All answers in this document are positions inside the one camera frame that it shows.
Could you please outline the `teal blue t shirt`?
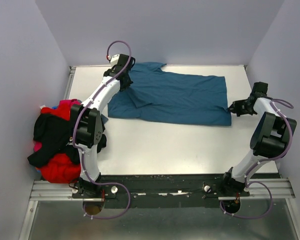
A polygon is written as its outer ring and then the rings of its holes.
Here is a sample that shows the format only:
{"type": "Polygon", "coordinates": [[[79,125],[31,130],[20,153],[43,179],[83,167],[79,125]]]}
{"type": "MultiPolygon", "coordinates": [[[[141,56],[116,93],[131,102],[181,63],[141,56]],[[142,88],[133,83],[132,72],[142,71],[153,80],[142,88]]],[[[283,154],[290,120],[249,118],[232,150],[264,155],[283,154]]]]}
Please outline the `teal blue t shirt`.
{"type": "Polygon", "coordinates": [[[132,85],[118,92],[107,105],[116,119],[229,127],[227,86],[223,76],[166,72],[164,63],[136,63],[132,85]]]}

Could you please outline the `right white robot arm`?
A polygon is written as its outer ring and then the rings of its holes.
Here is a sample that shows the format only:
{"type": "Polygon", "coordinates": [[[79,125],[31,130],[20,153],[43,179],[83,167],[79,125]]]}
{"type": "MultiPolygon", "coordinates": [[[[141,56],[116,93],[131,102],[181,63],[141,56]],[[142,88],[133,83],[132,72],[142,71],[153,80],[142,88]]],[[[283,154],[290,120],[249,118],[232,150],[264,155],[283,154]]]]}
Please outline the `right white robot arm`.
{"type": "Polygon", "coordinates": [[[293,109],[286,100],[267,95],[268,84],[256,82],[247,99],[234,101],[228,111],[237,117],[257,115],[259,122],[250,139],[250,150],[236,166],[224,173],[220,191],[231,196],[248,188],[250,178],[263,165],[283,158],[289,151],[297,121],[286,117],[276,103],[293,109]]]}

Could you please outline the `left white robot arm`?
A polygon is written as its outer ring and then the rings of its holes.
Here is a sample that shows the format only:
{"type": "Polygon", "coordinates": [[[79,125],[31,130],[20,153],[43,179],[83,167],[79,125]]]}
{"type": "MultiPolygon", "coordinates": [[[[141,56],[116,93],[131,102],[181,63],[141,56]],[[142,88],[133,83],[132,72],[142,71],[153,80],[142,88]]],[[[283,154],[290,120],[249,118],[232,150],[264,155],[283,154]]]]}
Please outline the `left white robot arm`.
{"type": "Polygon", "coordinates": [[[72,144],[78,150],[81,167],[78,184],[91,198],[97,197],[101,191],[101,185],[97,182],[101,176],[97,154],[98,147],[106,139],[102,112],[118,92],[133,83],[129,71],[135,65],[136,59],[117,54],[109,62],[110,68],[103,73],[96,90],[81,104],[74,104],[70,109],[72,144]]]}

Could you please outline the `black t shirt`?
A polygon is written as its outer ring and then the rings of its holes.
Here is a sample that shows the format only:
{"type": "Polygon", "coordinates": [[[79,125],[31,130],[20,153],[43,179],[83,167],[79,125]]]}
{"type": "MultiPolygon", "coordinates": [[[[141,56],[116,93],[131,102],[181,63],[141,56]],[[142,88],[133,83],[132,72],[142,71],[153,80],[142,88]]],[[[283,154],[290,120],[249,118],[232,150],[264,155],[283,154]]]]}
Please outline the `black t shirt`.
{"type": "Polygon", "coordinates": [[[69,145],[70,122],[50,113],[42,113],[37,118],[33,140],[41,143],[41,148],[27,157],[30,165],[36,168],[46,166],[57,154],[65,154],[74,165],[80,163],[78,149],[69,145]]]}

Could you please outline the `red t shirt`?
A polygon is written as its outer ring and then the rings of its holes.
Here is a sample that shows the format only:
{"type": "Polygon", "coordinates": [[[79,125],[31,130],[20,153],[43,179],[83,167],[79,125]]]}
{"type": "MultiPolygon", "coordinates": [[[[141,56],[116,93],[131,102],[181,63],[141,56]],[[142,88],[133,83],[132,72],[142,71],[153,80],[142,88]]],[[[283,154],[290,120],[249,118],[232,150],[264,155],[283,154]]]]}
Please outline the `red t shirt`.
{"type": "MultiPolygon", "coordinates": [[[[70,119],[72,105],[79,104],[76,99],[61,100],[56,107],[43,107],[42,114],[52,114],[66,121],[70,119]]],[[[81,173],[79,152],[71,143],[64,150],[59,150],[43,167],[36,168],[42,177],[53,184],[69,184],[76,182],[81,173]]]]}

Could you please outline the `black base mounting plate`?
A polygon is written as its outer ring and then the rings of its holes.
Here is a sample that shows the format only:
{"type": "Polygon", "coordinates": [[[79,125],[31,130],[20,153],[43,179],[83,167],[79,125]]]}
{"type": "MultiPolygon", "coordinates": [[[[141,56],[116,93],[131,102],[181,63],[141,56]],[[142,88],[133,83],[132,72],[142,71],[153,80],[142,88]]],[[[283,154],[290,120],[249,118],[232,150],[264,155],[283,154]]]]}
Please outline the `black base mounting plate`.
{"type": "Polygon", "coordinates": [[[223,184],[223,174],[101,175],[96,184],[80,179],[72,194],[107,209],[217,208],[219,200],[248,197],[223,184]]]}

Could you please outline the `aluminium frame rail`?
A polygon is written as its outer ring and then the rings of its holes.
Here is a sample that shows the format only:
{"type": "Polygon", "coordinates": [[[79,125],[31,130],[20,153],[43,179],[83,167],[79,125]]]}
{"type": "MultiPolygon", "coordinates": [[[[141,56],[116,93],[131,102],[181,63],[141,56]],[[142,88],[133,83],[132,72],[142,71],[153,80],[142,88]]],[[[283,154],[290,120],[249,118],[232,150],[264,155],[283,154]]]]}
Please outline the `aluminium frame rail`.
{"type": "Polygon", "coordinates": [[[219,206],[105,208],[74,199],[75,184],[35,181],[21,240],[297,240],[291,183],[277,173],[259,173],[247,192],[219,206]]]}

